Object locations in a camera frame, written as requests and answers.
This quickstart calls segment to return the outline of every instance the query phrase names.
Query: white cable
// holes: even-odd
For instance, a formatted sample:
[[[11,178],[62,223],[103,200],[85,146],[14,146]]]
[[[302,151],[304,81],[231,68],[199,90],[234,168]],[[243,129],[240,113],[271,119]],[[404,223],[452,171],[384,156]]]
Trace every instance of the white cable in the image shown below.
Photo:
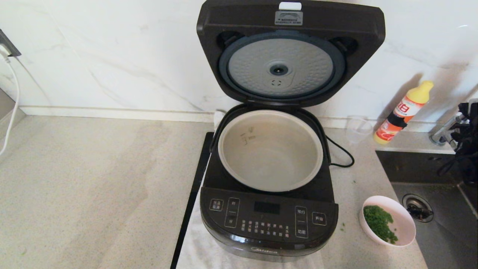
[[[5,59],[5,63],[7,63],[8,67],[10,67],[11,73],[13,74],[13,79],[15,80],[15,84],[17,86],[17,100],[15,101],[15,106],[13,107],[13,112],[11,114],[10,123],[8,124],[7,133],[5,135],[5,142],[3,143],[3,148],[0,151],[0,155],[2,155],[3,152],[5,152],[5,149],[7,148],[8,137],[10,136],[10,130],[13,126],[13,121],[15,120],[15,114],[17,113],[18,103],[20,102],[20,85],[18,83],[17,74],[15,74],[15,70],[13,70],[13,67],[11,67],[11,63],[10,63],[10,60],[8,58]]]

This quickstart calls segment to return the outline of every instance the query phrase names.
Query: white tile backsplash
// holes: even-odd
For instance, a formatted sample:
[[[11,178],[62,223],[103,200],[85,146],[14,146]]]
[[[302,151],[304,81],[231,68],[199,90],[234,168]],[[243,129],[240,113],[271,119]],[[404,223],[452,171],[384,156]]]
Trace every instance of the white tile backsplash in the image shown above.
[[[407,89],[430,79],[431,100],[414,120],[436,122],[476,89],[478,1],[343,2],[380,7],[386,40],[333,98],[309,108],[317,116],[377,119]],[[23,53],[20,60],[36,81],[13,63],[22,84],[21,105],[228,110],[238,102],[219,88],[196,35],[202,3],[2,1],[0,28]],[[14,97],[4,65],[0,88]]]

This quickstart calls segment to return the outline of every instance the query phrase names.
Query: stainless steel sink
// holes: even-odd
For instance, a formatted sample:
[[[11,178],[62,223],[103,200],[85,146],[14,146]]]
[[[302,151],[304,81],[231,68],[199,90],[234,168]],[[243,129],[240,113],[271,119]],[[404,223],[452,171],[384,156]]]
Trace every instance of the stainless steel sink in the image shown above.
[[[454,155],[376,153],[398,199],[414,212],[416,240],[428,268],[477,268],[477,189],[460,182],[457,167],[436,174]]]

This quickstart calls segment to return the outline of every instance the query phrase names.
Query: white bowl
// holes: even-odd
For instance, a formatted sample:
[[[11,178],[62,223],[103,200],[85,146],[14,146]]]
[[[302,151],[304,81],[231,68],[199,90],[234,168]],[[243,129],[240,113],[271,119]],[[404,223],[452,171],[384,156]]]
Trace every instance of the white bowl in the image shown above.
[[[393,223],[389,223],[389,228],[398,237],[398,240],[395,242],[395,244],[390,244],[383,241],[370,229],[369,225],[365,221],[365,216],[363,215],[363,209],[368,205],[377,205],[390,213],[393,218]],[[358,218],[360,220],[360,226],[362,226],[365,234],[379,244],[391,247],[405,247],[411,244],[415,239],[416,228],[413,218],[401,204],[388,197],[377,195],[366,199],[363,203],[362,209],[358,214]]]
[[[219,158],[239,182],[261,191],[290,191],[309,183],[323,160],[322,144],[301,119],[275,110],[244,113],[219,137]]]

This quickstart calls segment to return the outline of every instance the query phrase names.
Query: rice cooker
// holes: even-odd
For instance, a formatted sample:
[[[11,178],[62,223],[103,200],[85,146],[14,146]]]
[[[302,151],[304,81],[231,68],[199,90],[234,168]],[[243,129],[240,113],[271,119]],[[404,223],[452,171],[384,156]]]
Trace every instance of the rice cooker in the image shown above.
[[[236,255],[290,261],[322,248],[338,205],[320,122],[385,38],[379,8],[320,1],[207,0],[197,34],[229,110],[210,146],[203,223]]]

